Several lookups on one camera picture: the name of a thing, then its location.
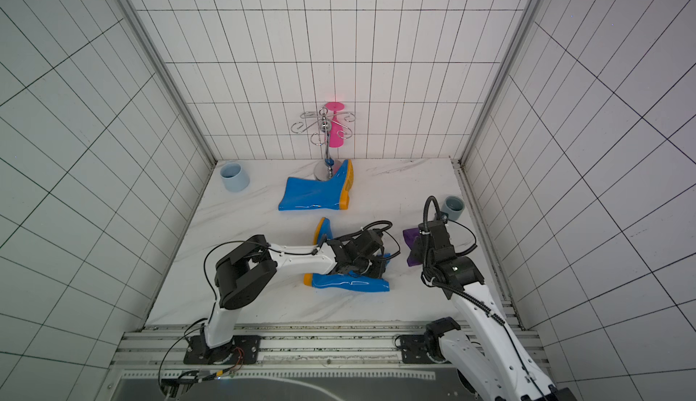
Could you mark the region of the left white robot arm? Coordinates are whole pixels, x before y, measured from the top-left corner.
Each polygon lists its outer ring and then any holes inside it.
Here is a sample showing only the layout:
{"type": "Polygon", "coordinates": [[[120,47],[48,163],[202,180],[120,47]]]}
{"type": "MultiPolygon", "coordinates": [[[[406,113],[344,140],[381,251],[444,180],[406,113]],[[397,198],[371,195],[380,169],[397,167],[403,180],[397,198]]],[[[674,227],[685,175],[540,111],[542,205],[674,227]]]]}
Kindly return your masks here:
{"type": "Polygon", "coordinates": [[[215,276],[206,281],[214,293],[214,304],[206,319],[199,319],[199,332],[185,337],[188,346],[186,365],[254,364],[260,337],[236,336],[234,328],[241,310],[255,301],[275,278],[304,274],[309,285],[321,288],[347,288],[357,292],[388,292],[382,279],[389,262],[399,256],[402,247],[389,254],[384,237],[392,224],[373,222],[357,232],[334,238],[315,234],[309,246],[284,246],[270,243],[263,234],[246,241],[219,259],[215,276]]]}

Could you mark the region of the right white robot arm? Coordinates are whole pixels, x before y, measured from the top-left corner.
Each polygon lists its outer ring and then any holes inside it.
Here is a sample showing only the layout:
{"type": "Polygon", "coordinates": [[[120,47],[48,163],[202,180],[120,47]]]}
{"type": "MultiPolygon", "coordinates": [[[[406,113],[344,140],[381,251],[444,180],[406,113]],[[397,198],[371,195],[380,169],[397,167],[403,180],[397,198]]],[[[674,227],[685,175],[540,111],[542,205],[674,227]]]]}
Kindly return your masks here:
{"type": "Polygon", "coordinates": [[[425,349],[435,363],[456,367],[469,392],[483,400],[574,400],[569,388],[558,388],[530,357],[500,315],[482,273],[451,244],[446,223],[419,225],[411,253],[422,259],[422,282],[441,290],[464,315],[475,339],[451,317],[426,326],[425,349]]]}

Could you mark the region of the purple cloth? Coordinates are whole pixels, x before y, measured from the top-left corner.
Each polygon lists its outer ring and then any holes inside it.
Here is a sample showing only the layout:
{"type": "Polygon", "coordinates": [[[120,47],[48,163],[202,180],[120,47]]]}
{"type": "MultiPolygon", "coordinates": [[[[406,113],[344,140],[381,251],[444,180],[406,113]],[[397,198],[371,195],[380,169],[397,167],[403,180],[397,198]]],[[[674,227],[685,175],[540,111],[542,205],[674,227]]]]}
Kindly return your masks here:
{"type": "Polygon", "coordinates": [[[408,246],[410,252],[407,258],[407,265],[414,267],[423,263],[423,243],[421,231],[418,227],[405,229],[402,231],[404,243],[408,246]]]}

